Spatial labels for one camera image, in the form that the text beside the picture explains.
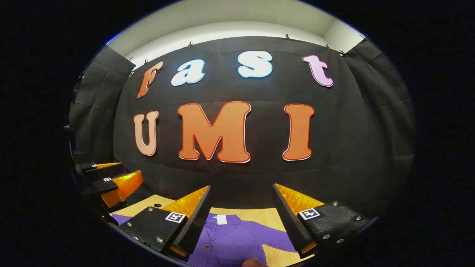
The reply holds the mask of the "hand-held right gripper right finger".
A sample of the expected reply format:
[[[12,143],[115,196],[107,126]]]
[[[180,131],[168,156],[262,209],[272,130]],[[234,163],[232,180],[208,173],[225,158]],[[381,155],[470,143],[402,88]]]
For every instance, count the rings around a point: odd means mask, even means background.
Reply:
[[[373,225],[373,218],[341,201],[323,203],[279,184],[273,185],[273,201],[300,258],[335,254]]]

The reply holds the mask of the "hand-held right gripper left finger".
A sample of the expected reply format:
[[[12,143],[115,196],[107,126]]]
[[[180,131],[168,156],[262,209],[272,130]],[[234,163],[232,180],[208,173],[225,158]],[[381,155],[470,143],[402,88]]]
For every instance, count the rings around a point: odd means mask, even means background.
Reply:
[[[118,228],[157,253],[187,261],[211,209],[210,191],[205,186],[162,208],[144,208]]]

